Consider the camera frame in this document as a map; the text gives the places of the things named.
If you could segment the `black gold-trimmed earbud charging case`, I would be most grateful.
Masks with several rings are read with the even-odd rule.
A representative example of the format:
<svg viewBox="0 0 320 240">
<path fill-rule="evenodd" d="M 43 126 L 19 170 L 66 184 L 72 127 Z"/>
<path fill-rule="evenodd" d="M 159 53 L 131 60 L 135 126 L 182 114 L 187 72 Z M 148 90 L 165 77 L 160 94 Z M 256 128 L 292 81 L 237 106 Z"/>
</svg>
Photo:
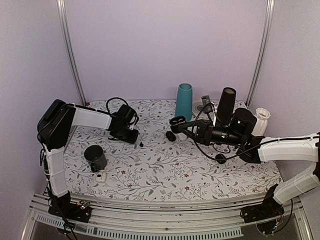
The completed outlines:
<svg viewBox="0 0 320 240">
<path fill-rule="evenodd" d="M 186 118 L 183 115 L 179 115 L 179 116 L 175 116 L 173 117 L 170 121 L 169 124 L 171 126 L 175 126 L 181 123 L 185 123 L 186 122 Z"/>
</svg>

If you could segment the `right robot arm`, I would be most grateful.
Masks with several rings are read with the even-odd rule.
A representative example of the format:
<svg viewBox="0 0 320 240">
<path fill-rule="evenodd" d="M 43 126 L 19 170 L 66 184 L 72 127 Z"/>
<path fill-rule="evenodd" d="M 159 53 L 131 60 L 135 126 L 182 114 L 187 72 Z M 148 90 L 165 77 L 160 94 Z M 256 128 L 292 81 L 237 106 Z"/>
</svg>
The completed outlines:
<svg viewBox="0 0 320 240">
<path fill-rule="evenodd" d="M 286 138 L 253 136 L 256 122 L 256 117 L 245 108 L 236 109 L 229 124 L 214 124 L 206 119 L 187 122 L 184 116 L 169 121 L 173 133 L 185 134 L 196 145 L 216 143 L 237 146 L 236 156 L 246 163 L 310 161 L 311 165 L 304 171 L 267 191 L 258 213 L 262 218 L 269 218 L 288 200 L 319 187 L 320 135 L 313 133 Z"/>
</svg>

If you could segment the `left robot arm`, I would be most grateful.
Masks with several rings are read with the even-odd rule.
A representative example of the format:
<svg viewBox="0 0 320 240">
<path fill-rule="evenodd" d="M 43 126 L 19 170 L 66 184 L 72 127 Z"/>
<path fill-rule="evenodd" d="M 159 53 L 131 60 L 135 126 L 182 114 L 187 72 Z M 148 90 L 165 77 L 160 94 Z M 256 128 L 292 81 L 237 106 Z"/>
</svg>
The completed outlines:
<svg viewBox="0 0 320 240">
<path fill-rule="evenodd" d="M 134 129 L 138 120 L 137 112 L 127 104 L 123 104 L 117 112 L 110 113 L 65 103 L 60 99 L 54 100 L 37 124 L 37 137 L 45 151 L 47 175 L 53 195 L 60 198 L 68 194 L 63 156 L 72 127 L 106 130 L 112 137 L 134 144 L 139 134 Z"/>
</svg>

